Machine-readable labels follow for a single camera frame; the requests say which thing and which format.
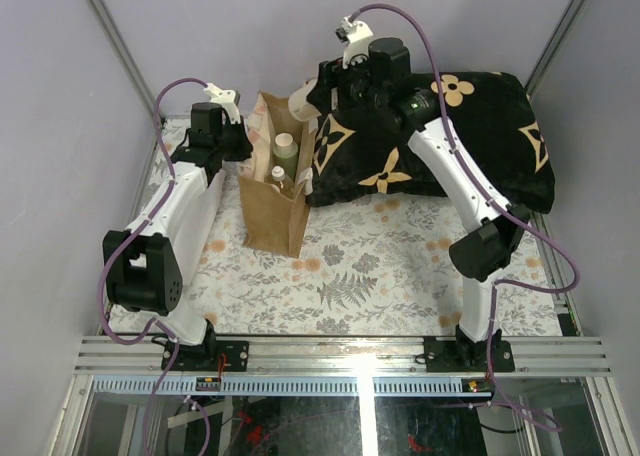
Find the green bottle beige cap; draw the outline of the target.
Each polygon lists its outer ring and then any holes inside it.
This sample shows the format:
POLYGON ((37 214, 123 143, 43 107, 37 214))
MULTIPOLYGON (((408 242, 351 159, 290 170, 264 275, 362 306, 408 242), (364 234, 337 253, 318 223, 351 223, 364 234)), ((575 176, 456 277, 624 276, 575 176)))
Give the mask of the green bottle beige cap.
POLYGON ((292 179, 296 176, 299 148, 290 133, 279 133, 274 140, 274 165, 280 166, 292 179))

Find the clear amber pump bottle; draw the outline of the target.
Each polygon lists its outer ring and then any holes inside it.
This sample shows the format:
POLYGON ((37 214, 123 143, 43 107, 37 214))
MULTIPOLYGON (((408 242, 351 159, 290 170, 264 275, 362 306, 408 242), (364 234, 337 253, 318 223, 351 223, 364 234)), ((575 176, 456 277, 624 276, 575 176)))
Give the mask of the clear amber pump bottle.
POLYGON ((282 195, 286 195, 287 197, 291 196, 294 189, 292 179, 287 175, 284 168, 278 165, 271 169, 269 183, 275 186, 282 195))

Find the brown canvas bag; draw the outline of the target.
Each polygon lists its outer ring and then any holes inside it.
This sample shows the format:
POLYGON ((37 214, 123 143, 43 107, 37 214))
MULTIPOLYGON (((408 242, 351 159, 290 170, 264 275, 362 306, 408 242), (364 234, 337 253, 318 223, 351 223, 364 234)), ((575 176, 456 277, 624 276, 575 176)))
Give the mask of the brown canvas bag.
POLYGON ((240 201, 247 229, 245 245, 297 258, 306 230, 310 207, 305 187, 310 178, 314 137, 318 124, 302 123, 289 112, 288 102, 266 92, 257 96, 248 117, 248 137, 253 146, 250 160, 238 176, 240 201), (265 181, 273 166, 273 147, 280 133, 289 133, 299 146, 292 196, 283 195, 265 181))

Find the beige bottle wooden cap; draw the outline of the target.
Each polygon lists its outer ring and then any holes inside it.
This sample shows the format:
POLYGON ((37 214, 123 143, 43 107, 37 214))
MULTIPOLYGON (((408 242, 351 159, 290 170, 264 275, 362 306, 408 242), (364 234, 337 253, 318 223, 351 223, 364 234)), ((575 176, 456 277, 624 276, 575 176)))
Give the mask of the beige bottle wooden cap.
POLYGON ((308 102, 308 96, 311 90, 315 88, 316 83, 316 78, 310 79, 289 96, 288 110, 297 121, 302 123, 309 122, 320 116, 320 111, 308 102))

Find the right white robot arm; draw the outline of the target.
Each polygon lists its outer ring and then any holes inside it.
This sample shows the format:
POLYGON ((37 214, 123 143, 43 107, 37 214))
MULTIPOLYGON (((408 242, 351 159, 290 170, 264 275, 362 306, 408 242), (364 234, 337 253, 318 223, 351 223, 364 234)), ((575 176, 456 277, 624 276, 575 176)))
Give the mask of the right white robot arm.
POLYGON ((298 118, 318 122, 311 160, 313 207, 346 203, 366 194, 445 196, 464 235, 449 249, 463 280, 457 325, 458 363, 488 363, 496 323, 495 285, 510 263, 530 211, 503 193, 470 152, 452 118, 449 93, 473 89, 451 75, 411 69, 399 38, 379 38, 363 49, 319 63, 298 118))

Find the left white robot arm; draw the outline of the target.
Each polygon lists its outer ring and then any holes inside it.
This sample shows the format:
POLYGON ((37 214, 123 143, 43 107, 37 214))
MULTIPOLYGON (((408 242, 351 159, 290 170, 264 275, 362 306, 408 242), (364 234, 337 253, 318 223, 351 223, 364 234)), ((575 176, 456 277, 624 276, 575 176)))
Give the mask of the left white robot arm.
POLYGON ((191 109, 187 141, 170 156, 168 177, 141 213, 103 239, 109 302, 143 313, 186 345, 197 370, 212 368, 219 347, 210 323, 184 299, 218 211, 226 162, 250 158, 252 145, 234 101, 199 102, 191 109))

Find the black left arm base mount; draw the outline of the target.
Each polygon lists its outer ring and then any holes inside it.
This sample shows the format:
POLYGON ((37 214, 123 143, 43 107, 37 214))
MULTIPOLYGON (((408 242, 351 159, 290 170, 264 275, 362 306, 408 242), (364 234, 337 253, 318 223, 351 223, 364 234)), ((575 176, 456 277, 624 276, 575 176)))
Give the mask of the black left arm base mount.
POLYGON ((191 346, 180 344, 171 371, 193 372, 245 372, 249 361, 250 344, 244 340, 223 340, 214 326, 206 320, 202 343, 191 346))

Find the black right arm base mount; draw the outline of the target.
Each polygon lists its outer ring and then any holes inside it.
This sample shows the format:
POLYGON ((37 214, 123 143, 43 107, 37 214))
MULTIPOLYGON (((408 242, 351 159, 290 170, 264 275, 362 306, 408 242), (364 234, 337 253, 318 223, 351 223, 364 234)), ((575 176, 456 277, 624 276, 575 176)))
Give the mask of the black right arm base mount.
POLYGON ((488 372, 487 343, 490 343, 491 366, 495 373, 512 373, 515 363, 510 343, 498 329, 490 340, 473 342, 459 327, 453 338, 426 336, 423 353, 426 370, 434 373, 488 372))

